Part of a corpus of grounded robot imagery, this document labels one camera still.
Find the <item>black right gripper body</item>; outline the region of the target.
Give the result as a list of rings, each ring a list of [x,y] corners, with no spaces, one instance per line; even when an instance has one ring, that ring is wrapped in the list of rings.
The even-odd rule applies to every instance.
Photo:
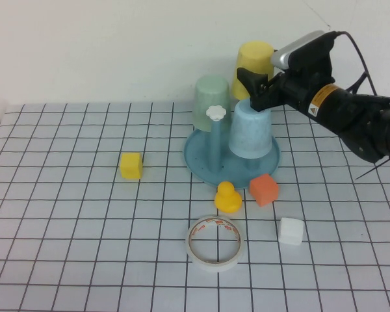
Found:
[[[288,104],[299,112],[307,112],[313,89],[313,74],[306,71],[278,73],[268,80],[265,92],[261,96],[250,98],[250,106],[253,110],[261,112]]]

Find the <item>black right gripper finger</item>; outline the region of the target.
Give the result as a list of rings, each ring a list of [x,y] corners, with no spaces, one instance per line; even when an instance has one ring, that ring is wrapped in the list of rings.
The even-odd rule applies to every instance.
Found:
[[[237,79],[251,98],[261,96],[268,84],[268,75],[254,73],[246,68],[237,68]]]

